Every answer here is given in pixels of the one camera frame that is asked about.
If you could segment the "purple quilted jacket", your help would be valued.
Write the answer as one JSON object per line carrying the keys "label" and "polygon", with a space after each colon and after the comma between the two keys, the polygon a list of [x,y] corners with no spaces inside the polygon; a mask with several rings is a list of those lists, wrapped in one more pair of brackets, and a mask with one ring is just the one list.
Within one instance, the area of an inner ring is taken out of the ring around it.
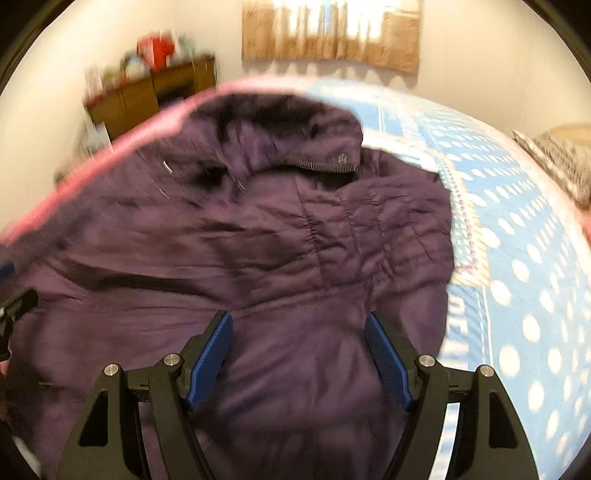
{"label": "purple quilted jacket", "polygon": [[4,243],[10,415],[54,477],[102,369],[235,319],[197,435],[224,479],[378,479],[406,418],[363,339],[370,312],[436,354],[454,269],[440,177],[363,147],[349,111],[298,96],[206,102]]}

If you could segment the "pink and blue bedspread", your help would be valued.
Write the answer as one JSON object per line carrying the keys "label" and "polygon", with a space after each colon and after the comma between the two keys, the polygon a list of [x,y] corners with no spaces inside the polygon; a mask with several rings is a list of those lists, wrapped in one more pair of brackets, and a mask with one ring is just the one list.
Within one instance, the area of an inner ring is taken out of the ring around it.
{"label": "pink and blue bedspread", "polygon": [[177,134],[223,95],[304,97],[351,112],[363,147],[437,174],[450,194],[454,269],[443,366],[493,367],[524,427],[541,479],[561,477],[590,433],[590,249],[572,206],[516,142],[450,108],[349,81],[253,78],[165,109],[85,162],[4,243],[139,147]]}

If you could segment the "brown wooden desk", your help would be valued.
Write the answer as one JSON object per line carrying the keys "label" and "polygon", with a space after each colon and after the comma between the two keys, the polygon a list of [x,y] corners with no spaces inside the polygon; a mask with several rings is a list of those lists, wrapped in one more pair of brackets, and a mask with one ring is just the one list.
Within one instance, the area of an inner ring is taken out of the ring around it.
{"label": "brown wooden desk", "polygon": [[215,57],[204,54],[111,88],[83,105],[92,123],[103,124],[115,140],[168,105],[215,84]]}

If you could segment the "grey patterned pillow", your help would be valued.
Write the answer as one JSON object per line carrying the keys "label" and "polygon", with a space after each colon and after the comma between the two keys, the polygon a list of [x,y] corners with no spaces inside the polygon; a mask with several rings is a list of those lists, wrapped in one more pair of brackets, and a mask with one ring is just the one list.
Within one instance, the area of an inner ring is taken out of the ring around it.
{"label": "grey patterned pillow", "polygon": [[516,143],[581,210],[590,209],[590,141],[545,132],[529,137],[512,131]]}

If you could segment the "red box on desk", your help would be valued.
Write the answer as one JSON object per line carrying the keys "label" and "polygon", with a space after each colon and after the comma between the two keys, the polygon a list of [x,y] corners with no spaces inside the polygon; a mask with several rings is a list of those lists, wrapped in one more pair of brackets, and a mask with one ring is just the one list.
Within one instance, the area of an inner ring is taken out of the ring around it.
{"label": "red box on desk", "polygon": [[155,72],[167,65],[167,59],[174,54],[175,46],[170,35],[150,34],[136,43],[136,53]]}

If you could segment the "far window curtain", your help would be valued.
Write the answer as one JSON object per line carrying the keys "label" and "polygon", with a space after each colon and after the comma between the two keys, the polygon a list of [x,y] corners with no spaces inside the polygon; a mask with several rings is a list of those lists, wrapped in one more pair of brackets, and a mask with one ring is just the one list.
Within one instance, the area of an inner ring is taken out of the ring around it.
{"label": "far window curtain", "polygon": [[244,1],[246,61],[353,61],[416,75],[421,1]]}

